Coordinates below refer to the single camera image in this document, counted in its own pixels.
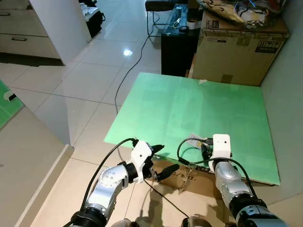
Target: baseboard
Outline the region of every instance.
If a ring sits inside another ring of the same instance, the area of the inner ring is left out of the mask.
[[[15,224],[15,227],[30,227],[42,204],[44,203],[48,193],[52,189],[60,173],[73,154],[73,151],[74,148],[72,146],[67,144],[65,145],[62,152],[52,165],[51,169],[48,171],[45,178],[37,188],[36,192],[28,202],[19,220]]]

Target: cardboard box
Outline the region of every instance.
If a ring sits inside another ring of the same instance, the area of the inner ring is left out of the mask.
[[[175,161],[153,159],[153,169],[160,173],[164,168]],[[172,176],[160,182],[161,184],[177,188],[180,192],[189,191],[216,199],[221,199],[221,193],[215,186],[215,175],[198,169],[190,170],[189,167],[180,165],[180,169]]]
[[[193,78],[259,86],[287,37],[282,19],[251,31],[205,10]]]

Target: green mat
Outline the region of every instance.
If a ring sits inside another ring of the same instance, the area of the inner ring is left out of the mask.
[[[0,80],[0,129],[23,106],[23,103],[18,98],[15,98],[11,102],[5,100],[3,95],[8,91],[10,90]]]
[[[229,134],[232,158],[252,180],[280,184],[259,87],[140,73],[105,142],[137,137],[151,145],[164,144],[158,154],[177,160],[177,147],[190,133]],[[180,155],[192,162],[202,160],[201,152],[188,144]]]

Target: tiled floor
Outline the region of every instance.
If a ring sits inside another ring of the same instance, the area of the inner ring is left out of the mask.
[[[96,164],[113,146],[103,139],[116,116],[115,92],[123,76],[139,58],[147,36],[143,0],[99,0],[98,5],[107,17],[102,32],[67,66],[0,64],[0,79],[54,134],[75,146],[72,158],[32,227],[63,226],[79,209]],[[169,12],[160,13],[160,22],[165,22],[168,15]],[[138,73],[160,73],[160,61],[160,39],[150,38],[142,60],[129,73],[119,91],[119,106]],[[122,157],[129,159],[130,150],[120,150]],[[115,153],[105,166],[118,162],[120,158]],[[213,226],[223,226],[223,215],[218,212],[221,201],[191,192],[178,195],[178,191],[162,185],[155,187],[188,215],[198,213]],[[184,217],[143,183],[130,185],[119,194],[108,226],[123,218],[137,220],[142,227],[172,227],[180,226]]]

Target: chair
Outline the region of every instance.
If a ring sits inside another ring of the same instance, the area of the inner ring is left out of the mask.
[[[146,25],[147,25],[147,34],[152,37],[159,37],[157,35],[151,35],[153,33],[153,27],[155,25],[166,25],[160,24],[155,21],[155,12],[169,11],[174,9],[175,4],[178,3],[178,0],[146,0],[145,9],[146,9]],[[148,26],[148,12],[152,12],[152,31],[149,31]]]

